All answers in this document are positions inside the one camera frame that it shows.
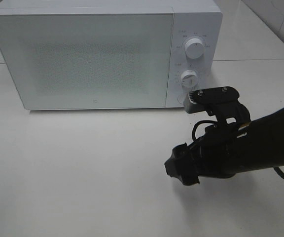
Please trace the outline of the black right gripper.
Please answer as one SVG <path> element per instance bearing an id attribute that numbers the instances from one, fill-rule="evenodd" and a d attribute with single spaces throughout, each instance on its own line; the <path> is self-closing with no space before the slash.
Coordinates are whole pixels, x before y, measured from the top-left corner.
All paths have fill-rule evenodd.
<path id="1" fill-rule="evenodd" d="M 177 178 L 183 185 L 199 184 L 199 177 L 231 178 L 235 172 L 226 170 L 225 162 L 231 155 L 236 124 L 209 123 L 204 135 L 196 137 L 196 123 L 192 130 L 193 143 L 173 148 L 164 166 L 168 176 Z"/>

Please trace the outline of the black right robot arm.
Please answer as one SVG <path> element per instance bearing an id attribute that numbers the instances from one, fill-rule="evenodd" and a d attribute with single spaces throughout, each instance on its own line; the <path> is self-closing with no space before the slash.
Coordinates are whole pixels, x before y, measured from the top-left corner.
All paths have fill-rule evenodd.
<path id="1" fill-rule="evenodd" d="M 221 127 L 205 120 L 205 134 L 172 150 L 164 163 L 168 176 L 183 185 L 198 184 L 199 177 L 231 178 L 237 173 L 273 168 L 284 179 L 284 108 L 251 122 Z"/>

